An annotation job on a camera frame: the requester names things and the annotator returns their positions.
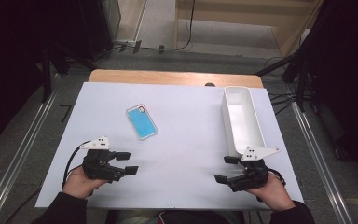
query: black cable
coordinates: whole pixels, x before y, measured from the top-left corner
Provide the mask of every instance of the black cable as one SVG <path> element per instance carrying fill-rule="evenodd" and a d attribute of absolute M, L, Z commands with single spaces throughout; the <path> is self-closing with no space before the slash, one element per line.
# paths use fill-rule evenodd
<path fill-rule="evenodd" d="M 187 48 L 188 44 L 191 42 L 191 37 L 192 37 L 192 27 L 193 27 L 193 18 L 194 18 L 194 6 L 196 5 L 196 0 L 193 0 L 193 6 L 191 8 L 191 17 L 190 17 L 190 37 L 188 38 L 187 40 L 187 43 L 179 48 L 179 49 L 156 49 L 156 48 L 139 48 L 139 49 L 153 49 L 153 50 L 172 50 L 172 51 L 177 51 L 177 50 L 182 50 L 182 49 L 185 49 Z M 120 47 L 118 48 L 113 48 L 112 50 L 117 50 L 117 49 L 121 49 L 121 46 L 123 46 L 123 44 L 120 44 L 120 43 L 116 43 L 114 45 L 120 45 Z M 126 48 L 131 48 L 131 49 L 135 49 L 134 46 L 132 45 L 125 45 Z"/>
<path fill-rule="evenodd" d="M 274 102 L 274 103 L 272 103 L 272 105 L 280 105 L 280 104 L 286 103 L 286 102 L 288 102 L 288 101 L 290 101 L 290 103 L 292 103 L 293 99 L 288 98 L 288 99 L 286 99 L 286 100 Z"/>
<path fill-rule="evenodd" d="M 248 216 L 249 216 L 249 224 L 252 224 L 251 211 L 248 211 Z"/>
<path fill-rule="evenodd" d="M 267 68 L 267 63 L 272 60 L 272 59 L 283 59 L 283 61 L 285 60 L 283 57 L 271 57 L 271 58 L 268 58 L 265 62 L 264 62 L 264 68 Z M 273 77 L 278 77 L 279 75 L 276 75 L 276 74 L 272 74 L 269 72 L 269 74 Z"/>
<path fill-rule="evenodd" d="M 74 159 L 74 156 L 76 155 L 76 153 L 77 153 L 78 150 L 80 149 L 80 146 L 75 149 L 75 151 L 74 151 L 74 152 L 72 153 L 72 155 L 71 155 L 71 158 L 69 158 L 68 163 L 66 163 L 66 168 L 65 168 L 65 171 L 64 171 L 64 173 L 63 173 L 62 187 L 65 185 L 66 179 L 68 178 L 69 173 L 71 173 L 71 172 L 75 169 L 75 168 L 74 168 L 74 169 L 72 169 L 70 172 L 68 172 L 69 166 L 71 165 L 71 162 L 72 162 L 72 160 Z"/>
<path fill-rule="evenodd" d="M 261 224 L 264 224 L 263 218 L 261 217 L 260 211 L 256 211 L 257 212 L 257 216 L 258 216 L 258 220 L 260 221 Z"/>
<path fill-rule="evenodd" d="M 41 189 L 42 189 L 42 187 L 41 187 L 41 185 L 40 185 L 40 186 L 38 187 L 38 189 L 37 189 L 30 197 L 27 198 L 27 200 L 25 200 L 22 204 L 20 204 L 20 206 L 13 212 L 13 214 L 8 218 L 8 220 L 7 220 L 5 223 L 6 223 L 6 224 L 10 224 L 10 223 L 13 221 L 14 217 L 15 217 L 15 216 L 20 212 L 20 210 L 23 208 L 23 206 L 25 206 L 28 202 L 30 202 L 30 201 L 33 199 L 33 197 L 40 192 Z"/>
<path fill-rule="evenodd" d="M 274 96 L 274 97 L 270 98 L 270 101 L 276 100 L 276 99 L 281 98 L 281 97 L 283 97 L 283 96 L 286 96 L 286 95 L 277 95 L 277 96 Z"/>
<path fill-rule="evenodd" d="M 286 186 L 286 181 L 283 179 L 283 176 L 281 175 L 281 173 L 279 173 L 278 171 L 276 171 L 274 169 L 270 169 L 270 168 L 268 168 L 268 171 L 272 172 L 273 174 L 275 174 L 281 180 L 282 184 L 284 186 Z"/>
<path fill-rule="evenodd" d="M 72 168 L 69 172 L 68 172 L 68 175 L 72 173 L 72 171 L 74 171 L 75 169 L 79 168 L 80 166 L 84 165 L 84 164 L 89 164 L 89 162 L 86 162 L 86 163 L 83 163 L 83 164 L 80 164 L 74 168 Z"/>
<path fill-rule="evenodd" d="M 290 92 L 290 93 L 268 93 L 268 95 L 296 95 L 295 92 Z"/>
<path fill-rule="evenodd" d="M 186 0 L 184 1 L 184 3 L 185 3 L 185 9 L 186 9 L 186 14 L 185 14 L 185 17 L 186 17 L 186 19 L 185 19 L 185 21 L 186 21 L 186 29 L 187 29 L 187 33 L 188 34 L 190 34 L 190 36 L 191 36 L 191 30 L 189 29 L 189 27 L 188 27 L 188 22 L 187 22 L 187 5 L 186 5 Z"/>
<path fill-rule="evenodd" d="M 279 113 L 281 113 L 284 109 L 286 109 L 287 107 L 289 107 L 289 105 L 291 104 L 292 102 L 289 102 L 287 103 L 286 106 L 284 106 L 282 109 L 280 109 L 278 112 L 275 113 L 275 116 L 278 115 Z"/>
<path fill-rule="evenodd" d="M 270 101 L 276 100 L 276 99 L 278 99 L 279 97 L 282 97 L 282 96 L 273 97 L 273 98 L 270 99 Z M 296 96 L 296 95 L 290 96 L 287 100 L 296 101 L 296 100 L 297 100 L 297 96 Z M 303 97 L 303 100 L 311 100 L 311 98 Z"/>

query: phone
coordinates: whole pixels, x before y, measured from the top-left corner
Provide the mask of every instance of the phone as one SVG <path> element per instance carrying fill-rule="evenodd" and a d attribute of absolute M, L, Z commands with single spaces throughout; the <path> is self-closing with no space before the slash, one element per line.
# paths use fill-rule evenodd
<path fill-rule="evenodd" d="M 144 140 L 147 137 L 158 133 L 158 129 L 144 105 L 136 105 L 128 109 L 127 117 L 129 118 L 132 127 L 135 129 L 140 140 Z"/>

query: hand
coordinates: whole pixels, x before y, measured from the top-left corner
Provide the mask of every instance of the hand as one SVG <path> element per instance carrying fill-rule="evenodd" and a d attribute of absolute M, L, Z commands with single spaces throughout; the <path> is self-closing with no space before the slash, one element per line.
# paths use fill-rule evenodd
<path fill-rule="evenodd" d="M 79 166 L 69 174 L 62 192 L 79 199 L 86 199 L 93 190 L 105 183 L 107 180 L 89 179 L 84 174 L 83 167 Z"/>
<path fill-rule="evenodd" d="M 283 211 L 296 207 L 282 181 L 272 173 L 269 173 L 265 186 L 246 191 L 259 197 L 263 203 L 274 211 Z"/>

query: white table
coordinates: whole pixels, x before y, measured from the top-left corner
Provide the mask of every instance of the white table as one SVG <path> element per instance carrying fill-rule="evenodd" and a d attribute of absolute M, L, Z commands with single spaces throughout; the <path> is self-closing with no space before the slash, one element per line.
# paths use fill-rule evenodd
<path fill-rule="evenodd" d="M 292 199 L 303 202 L 282 135 L 265 89 L 253 88 L 255 111 L 266 147 L 281 152 L 265 158 L 281 172 Z M 48 207 L 61 190 L 65 165 L 81 143 L 107 135 L 112 149 L 129 151 L 124 167 L 138 165 L 138 174 L 96 189 L 88 206 L 109 209 L 268 209 L 255 196 L 233 193 L 213 175 L 240 175 L 239 165 L 225 164 L 227 143 L 221 112 L 223 88 L 174 85 L 85 83 L 49 168 L 36 207 Z M 159 133 L 139 141 L 125 111 L 144 104 Z M 72 167 L 87 151 L 79 151 Z"/>

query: metal rail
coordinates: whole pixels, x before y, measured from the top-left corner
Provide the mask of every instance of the metal rail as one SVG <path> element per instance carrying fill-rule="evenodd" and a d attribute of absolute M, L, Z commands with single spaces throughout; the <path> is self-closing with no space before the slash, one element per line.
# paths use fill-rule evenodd
<path fill-rule="evenodd" d="M 348 211 L 347 205 L 344 202 L 344 199 L 341 196 L 339 188 L 330 173 L 328 165 L 324 160 L 321 149 L 313 135 L 310 124 L 308 123 L 307 116 L 305 113 L 301 112 L 296 103 L 292 104 L 292 108 L 295 111 L 298 124 L 301 127 L 301 130 L 304 134 L 305 140 L 307 141 L 308 147 L 310 149 L 310 154 L 315 162 L 316 168 L 319 172 L 319 176 L 322 179 L 324 188 L 327 192 L 327 196 L 330 200 L 330 203 L 333 206 L 334 212 L 336 213 L 337 220 L 340 224 L 352 224 L 351 215 Z"/>
<path fill-rule="evenodd" d="M 54 77 L 54 82 L 56 83 L 57 87 L 51 93 L 46 102 L 39 107 L 39 110 L 37 111 L 30 128 L 22 139 L 22 142 L 16 152 L 16 155 L 14 156 L 10 165 L 7 167 L 7 171 L 5 172 L 4 176 L 0 180 L 0 211 L 14 185 L 14 182 L 16 181 L 21 167 L 23 166 L 28 156 L 28 153 L 31 150 L 34 140 L 36 139 L 37 134 L 39 133 L 39 130 L 43 122 L 45 121 L 46 116 L 51 108 L 51 105 L 57 95 L 58 86 L 61 83 L 61 79 L 58 74 L 56 74 L 56 76 Z"/>

